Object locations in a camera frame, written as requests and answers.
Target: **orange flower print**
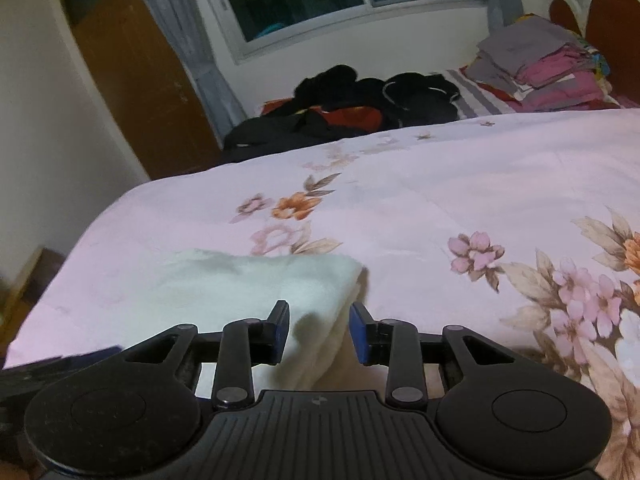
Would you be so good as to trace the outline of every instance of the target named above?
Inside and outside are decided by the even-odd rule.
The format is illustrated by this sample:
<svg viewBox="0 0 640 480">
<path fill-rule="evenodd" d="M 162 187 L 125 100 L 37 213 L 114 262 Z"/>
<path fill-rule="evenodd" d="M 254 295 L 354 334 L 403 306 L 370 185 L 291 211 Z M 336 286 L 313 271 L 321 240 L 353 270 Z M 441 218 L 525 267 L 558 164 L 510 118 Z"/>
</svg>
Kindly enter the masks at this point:
<svg viewBox="0 0 640 480">
<path fill-rule="evenodd" d="M 320 202 L 322 202 L 321 198 L 307 198 L 304 193 L 297 192 L 289 198 L 281 198 L 276 207 L 271 210 L 271 216 L 279 220 L 292 217 L 296 220 L 304 220 Z"/>
<path fill-rule="evenodd" d="M 640 233 L 625 242 L 625 263 L 636 274 L 640 275 Z"/>
</svg>

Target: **pink folded clothes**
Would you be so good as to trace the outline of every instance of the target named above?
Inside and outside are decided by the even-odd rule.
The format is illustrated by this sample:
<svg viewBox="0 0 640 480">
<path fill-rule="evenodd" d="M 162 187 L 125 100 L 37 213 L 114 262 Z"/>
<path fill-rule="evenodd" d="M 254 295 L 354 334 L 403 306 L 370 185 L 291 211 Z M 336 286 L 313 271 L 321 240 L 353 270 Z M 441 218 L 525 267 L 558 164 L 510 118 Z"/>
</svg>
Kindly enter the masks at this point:
<svg viewBox="0 0 640 480">
<path fill-rule="evenodd" d="M 522 85 L 542 88 L 573 72 L 593 69 L 595 62 L 591 54 L 574 44 L 566 44 L 539 62 L 520 70 L 515 80 Z"/>
<path fill-rule="evenodd" d="M 508 104 L 517 112 L 551 112 L 603 97 L 604 92 L 593 72 L 582 71 L 527 93 L 520 103 Z"/>
</svg>

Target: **pink flower print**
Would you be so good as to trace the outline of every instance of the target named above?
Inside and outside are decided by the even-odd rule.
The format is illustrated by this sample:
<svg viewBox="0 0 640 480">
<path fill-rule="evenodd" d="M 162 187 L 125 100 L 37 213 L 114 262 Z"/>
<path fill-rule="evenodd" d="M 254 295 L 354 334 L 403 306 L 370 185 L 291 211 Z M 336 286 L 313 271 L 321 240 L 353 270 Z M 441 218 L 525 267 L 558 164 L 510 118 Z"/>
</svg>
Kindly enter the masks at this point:
<svg viewBox="0 0 640 480">
<path fill-rule="evenodd" d="M 589 299 L 588 291 L 593 278 L 587 269 L 576 269 L 572 259 L 560 260 L 560 270 L 553 273 L 553 279 L 560 285 L 558 294 L 564 304 L 569 304 L 571 300 L 584 302 Z"/>
<path fill-rule="evenodd" d="M 451 270 L 458 274 L 475 271 L 473 276 L 470 273 L 472 279 L 477 273 L 481 276 L 484 270 L 504 255 L 504 247 L 492 246 L 487 233 L 475 232 L 471 238 L 459 235 L 458 238 L 450 238 L 447 245 L 449 251 L 457 256 L 451 263 Z"/>
<path fill-rule="evenodd" d="M 584 317 L 596 322 L 600 337 L 609 337 L 613 326 L 620 323 L 622 299 L 614 297 L 615 291 L 613 280 L 602 274 L 591 284 L 591 297 L 584 303 Z"/>
<path fill-rule="evenodd" d="M 280 247 L 288 247 L 294 241 L 297 231 L 284 224 L 265 227 L 251 236 L 255 243 L 251 256 L 264 256 Z"/>
<path fill-rule="evenodd" d="M 598 336 L 591 321 L 583 319 L 584 305 L 580 301 L 571 301 L 567 312 L 558 308 L 551 310 L 551 326 L 556 332 L 556 348 L 562 357 L 572 354 L 579 365 L 586 364 L 587 357 L 580 346 L 580 338 L 594 341 Z"/>
<path fill-rule="evenodd" d="M 232 218 L 231 222 L 229 223 L 235 224 L 236 222 L 244 220 L 245 218 L 249 218 L 249 216 L 254 214 L 256 211 L 267 209 L 271 205 L 273 205 L 273 199 L 265 198 L 261 193 L 258 193 L 257 195 L 248 198 L 238 206 L 238 209 L 236 209 L 238 216 Z"/>
</svg>

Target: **floral bedsheet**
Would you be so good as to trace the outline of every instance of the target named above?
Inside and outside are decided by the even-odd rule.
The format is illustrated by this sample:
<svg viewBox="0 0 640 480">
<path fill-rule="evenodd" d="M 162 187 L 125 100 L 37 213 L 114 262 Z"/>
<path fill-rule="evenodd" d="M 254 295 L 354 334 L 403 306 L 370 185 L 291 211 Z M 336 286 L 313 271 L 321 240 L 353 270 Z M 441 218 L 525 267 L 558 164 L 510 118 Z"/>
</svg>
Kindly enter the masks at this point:
<svg viewBox="0 0 640 480">
<path fill-rule="evenodd" d="M 374 317 L 463 324 L 596 391 L 598 472 L 640 479 L 639 111 L 406 128 L 141 186 L 84 234 L 10 364 L 42 357 L 21 342 L 42 320 L 117 316 L 123 283 L 190 248 L 356 258 Z"/>
</svg>

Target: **door frame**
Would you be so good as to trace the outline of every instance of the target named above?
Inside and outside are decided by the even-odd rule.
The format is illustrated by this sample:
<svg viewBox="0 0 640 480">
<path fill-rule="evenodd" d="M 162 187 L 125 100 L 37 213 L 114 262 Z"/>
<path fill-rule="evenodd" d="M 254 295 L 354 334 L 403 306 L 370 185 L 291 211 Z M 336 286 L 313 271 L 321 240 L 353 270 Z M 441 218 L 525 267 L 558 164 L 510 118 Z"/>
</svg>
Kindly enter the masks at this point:
<svg viewBox="0 0 640 480">
<path fill-rule="evenodd" d="M 95 85 L 94 79 L 91 76 L 86 63 L 84 62 L 82 53 L 80 52 L 73 33 L 71 32 L 71 27 L 67 21 L 66 14 L 62 5 L 62 0 L 49 0 L 49 3 L 53 13 L 53 18 L 60 32 L 60 37 L 62 38 L 62 41 L 69 52 L 71 62 L 75 67 L 76 72 L 78 72 L 82 84 L 84 85 L 87 95 L 93 106 L 95 107 L 98 116 L 104 123 L 105 130 L 111 137 L 111 140 L 114 142 L 117 149 L 122 154 L 124 161 L 129 166 L 131 173 L 134 175 L 138 183 L 144 184 L 145 182 L 149 182 L 150 179 L 148 174 L 146 174 L 145 168 L 138 160 L 133 149 L 122 134 L 120 127 L 113 119 L 107 103 L 102 98 L 102 95 L 100 94 L 98 87 Z"/>
</svg>

